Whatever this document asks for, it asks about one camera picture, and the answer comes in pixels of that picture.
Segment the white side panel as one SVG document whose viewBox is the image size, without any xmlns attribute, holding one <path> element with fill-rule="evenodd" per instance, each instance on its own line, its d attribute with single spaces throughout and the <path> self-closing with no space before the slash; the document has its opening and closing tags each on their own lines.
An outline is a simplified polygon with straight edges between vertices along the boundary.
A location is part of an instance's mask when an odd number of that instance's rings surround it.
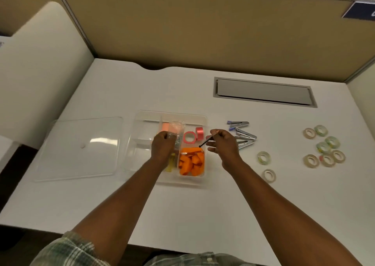
<svg viewBox="0 0 375 266">
<path fill-rule="evenodd" d="M 0 48 L 0 135 L 39 149 L 94 59 L 65 9 L 44 5 Z"/>
</svg>

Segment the clear plastic lid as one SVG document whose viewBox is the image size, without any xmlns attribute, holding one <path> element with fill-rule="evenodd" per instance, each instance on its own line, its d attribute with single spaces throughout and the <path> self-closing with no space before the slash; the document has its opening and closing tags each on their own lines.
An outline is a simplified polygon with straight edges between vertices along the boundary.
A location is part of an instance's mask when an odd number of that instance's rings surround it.
<svg viewBox="0 0 375 266">
<path fill-rule="evenodd" d="M 35 182 L 113 175 L 122 125 L 121 117 L 54 121 L 40 148 Z"/>
</svg>

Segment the green plaid shirt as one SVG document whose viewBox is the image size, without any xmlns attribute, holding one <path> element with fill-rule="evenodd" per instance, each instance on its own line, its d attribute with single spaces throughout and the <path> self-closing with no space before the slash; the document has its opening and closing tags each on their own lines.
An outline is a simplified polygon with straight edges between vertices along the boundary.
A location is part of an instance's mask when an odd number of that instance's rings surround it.
<svg viewBox="0 0 375 266">
<path fill-rule="evenodd" d="M 30 266 L 119 266 L 102 260 L 95 246 L 79 234 L 68 231 L 45 246 Z M 261 266 L 230 254 L 204 252 L 198 254 L 160 254 L 143 266 Z"/>
</svg>

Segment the pile of orange ribbon pieces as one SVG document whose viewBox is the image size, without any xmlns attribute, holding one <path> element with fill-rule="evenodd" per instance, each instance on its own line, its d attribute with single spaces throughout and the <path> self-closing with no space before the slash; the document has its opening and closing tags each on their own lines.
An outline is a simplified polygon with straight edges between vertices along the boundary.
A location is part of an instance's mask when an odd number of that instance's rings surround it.
<svg viewBox="0 0 375 266">
<path fill-rule="evenodd" d="M 181 176 L 202 177 L 205 172 L 205 153 L 203 148 L 182 148 L 177 166 Z"/>
</svg>

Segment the peach tape roll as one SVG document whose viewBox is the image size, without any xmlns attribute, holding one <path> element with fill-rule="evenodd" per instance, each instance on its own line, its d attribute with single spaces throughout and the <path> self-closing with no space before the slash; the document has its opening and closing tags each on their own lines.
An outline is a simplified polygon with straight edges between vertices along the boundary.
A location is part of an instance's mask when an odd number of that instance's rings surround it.
<svg viewBox="0 0 375 266">
<path fill-rule="evenodd" d="M 179 125 L 177 122 L 163 122 L 160 129 L 160 132 L 168 132 L 171 134 L 177 134 L 178 131 Z"/>
</svg>

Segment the dark blue sign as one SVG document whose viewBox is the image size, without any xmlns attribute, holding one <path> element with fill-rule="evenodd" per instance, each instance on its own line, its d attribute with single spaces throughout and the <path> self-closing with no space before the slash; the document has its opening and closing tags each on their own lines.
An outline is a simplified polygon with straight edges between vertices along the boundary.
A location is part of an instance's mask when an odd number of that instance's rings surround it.
<svg viewBox="0 0 375 266">
<path fill-rule="evenodd" d="M 355 1 L 342 18 L 375 21 L 375 1 Z"/>
</svg>

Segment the person's right forearm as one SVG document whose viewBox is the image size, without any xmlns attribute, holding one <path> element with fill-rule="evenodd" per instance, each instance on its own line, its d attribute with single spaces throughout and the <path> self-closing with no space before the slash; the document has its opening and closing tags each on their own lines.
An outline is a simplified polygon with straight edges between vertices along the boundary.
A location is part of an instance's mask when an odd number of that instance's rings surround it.
<svg viewBox="0 0 375 266">
<path fill-rule="evenodd" d="M 221 159 L 282 266 L 362 266 L 344 245 L 276 192 L 239 155 Z"/>
</svg>

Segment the clear plastic organizer box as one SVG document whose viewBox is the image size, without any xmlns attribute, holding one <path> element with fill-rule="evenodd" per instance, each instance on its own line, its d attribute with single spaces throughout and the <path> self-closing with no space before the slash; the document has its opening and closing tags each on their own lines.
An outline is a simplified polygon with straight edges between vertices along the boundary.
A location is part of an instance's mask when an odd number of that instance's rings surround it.
<svg viewBox="0 0 375 266">
<path fill-rule="evenodd" d="M 199 147 L 209 135 L 207 117 L 203 115 L 181 114 L 157 111 L 138 111 L 136 113 L 133 127 L 129 135 L 128 145 L 124 155 L 124 161 L 121 165 L 121 175 L 123 180 L 129 179 L 151 155 L 152 140 L 160 132 L 163 122 L 182 121 L 185 123 L 185 132 L 193 131 L 198 126 L 204 128 L 204 140 L 196 141 L 195 144 L 181 145 L 182 148 Z M 206 148 L 202 146 L 205 158 Z M 203 186 L 206 184 L 207 176 L 205 172 L 202 177 L 181 176 L 179 174 L 178 163 L 171 173 L 162 171 L 158 177 L 157 183 L 174 186 Z"/>
</svg>

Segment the person's left forearm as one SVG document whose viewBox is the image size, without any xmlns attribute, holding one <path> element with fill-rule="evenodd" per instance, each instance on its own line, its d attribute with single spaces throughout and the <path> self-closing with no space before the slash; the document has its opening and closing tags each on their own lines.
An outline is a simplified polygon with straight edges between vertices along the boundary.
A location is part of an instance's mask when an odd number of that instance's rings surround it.
<svg viewBox="0 0 375 266">
<path fill-rule="evenodd" d="M 101 260 L 111 266 L 120 262 L 150 193 L 167 164 L 168 156 L 152 156 L 73 228 L 73 232 L 93 243 Z"/>
</svg>

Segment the tan cubicle partition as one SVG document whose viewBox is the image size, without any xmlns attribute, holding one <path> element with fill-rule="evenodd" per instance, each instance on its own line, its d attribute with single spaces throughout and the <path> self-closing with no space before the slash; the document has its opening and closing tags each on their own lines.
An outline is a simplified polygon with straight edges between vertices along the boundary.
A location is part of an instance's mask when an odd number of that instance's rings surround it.
<svg viewBox="0 0 375 266">
<path fill-rule="evenodd" d="M 60 0 L 0 0 L 0 36 L 12 36 L 44 5 Z"/>
<path fill-rule="evenodd" d="M 355 1 L 63 0 L 99 58 L 344 82 L 375 60 Z"/>
</svg>

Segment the yellow ribbon piece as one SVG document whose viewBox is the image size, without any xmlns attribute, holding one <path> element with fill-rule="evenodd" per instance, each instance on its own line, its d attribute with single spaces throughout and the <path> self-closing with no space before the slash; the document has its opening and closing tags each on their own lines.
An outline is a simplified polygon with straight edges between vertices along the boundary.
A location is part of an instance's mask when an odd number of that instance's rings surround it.
<svg viewBox="0 0 375 266">
<path fill-rule="evenodd" d="M 176 167 L 176 164 L 178 163 L 178 155 L 176 155 L 175 152 L 171 153 L 171 155 L 168 158 L 168 164 L 165 169 L 166 172 L 171 173 L 173 169 Z"/>
</svg>

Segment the person's left hand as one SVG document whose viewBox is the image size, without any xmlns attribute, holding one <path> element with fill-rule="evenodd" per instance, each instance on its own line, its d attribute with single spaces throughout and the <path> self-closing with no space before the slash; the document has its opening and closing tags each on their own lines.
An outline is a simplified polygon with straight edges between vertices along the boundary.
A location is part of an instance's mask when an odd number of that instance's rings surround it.
<svg viewBox="0 0 375 266">
<path fill-rule="evenodd" d="M 158 140 L 156 135 L 152 141 L 151 161 L 164 169 L 168 164 L 169 156 L 174 152 L 174 145 L 175 141 Z"/>
</svg>

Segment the group of clear tape rolls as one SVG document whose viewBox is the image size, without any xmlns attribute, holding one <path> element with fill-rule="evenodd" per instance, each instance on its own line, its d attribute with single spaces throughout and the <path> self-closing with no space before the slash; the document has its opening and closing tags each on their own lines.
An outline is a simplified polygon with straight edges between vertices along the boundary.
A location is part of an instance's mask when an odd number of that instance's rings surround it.
<svg viewBox="0 0 375 266">
<path fill-rule="evenodd" d="M 318 142 L 315 145 L 318 156 L 307 154 L 303 157 L 303 164 L 307 168 L 316 169 L 320 165 L 332 168 L 336 164 L 342 164 L 345 162 L 345 154 L 338 150 L 341 145 L 340 141 L 334 136 L 327 136 L 328 133 L 328 129 L 323 125 L 317 125 L 314 128 L 307 127 L 302 131 L 302 135 L 308 140 L 313 140 L 317 136 L 325 137 L 324 141 Z M 271 163 L 271 156 L 265 151 L 258 152 L 256 159 L 261 165 L 266 166 Z M 276 173 L 272 169 L 265 169 L 261 173 L 261 178 L 268 184 L 274 183 L 277 179 Z"/>
</svg>

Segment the person's right hand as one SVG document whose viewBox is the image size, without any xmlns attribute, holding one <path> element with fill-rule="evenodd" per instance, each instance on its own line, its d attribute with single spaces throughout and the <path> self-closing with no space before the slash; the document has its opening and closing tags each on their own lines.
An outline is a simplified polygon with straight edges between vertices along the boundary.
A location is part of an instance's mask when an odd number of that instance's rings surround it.
<svg viewBox="0 0 375 266">
<path fill-rule="evenodd" d="M 223 168 L 229 173 L 234 171 L 243 163 L 237 146 L 237 140 L 228 131 L 222 129 L 212 129 L 210 133 L 212 140 L 206 146 L 217 147 Z"/>
</svg>

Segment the clear plastic bag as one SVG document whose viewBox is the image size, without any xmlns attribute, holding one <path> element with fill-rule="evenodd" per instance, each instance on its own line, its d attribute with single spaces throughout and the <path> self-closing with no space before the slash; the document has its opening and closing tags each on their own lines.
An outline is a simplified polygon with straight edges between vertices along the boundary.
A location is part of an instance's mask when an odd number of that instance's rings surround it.
<svg viewBox="0 0 375 266">
<path fill-rule="evenodd" d="M 182 122 L 182 121 L 172 121 L 172 122 L 177 122 L 178 125 L 179 125 L 179 131 L 177 133 L 177 138 L 176 138 L 175 145 L 174 145 L 174 152 L 177 155 L 179 153 L 179 151 L 181 149 L 181 145 L 183 143 L 183 135 L 184 135 L 184 132 L 185 132 L 185 123 Z"/>
</svg>

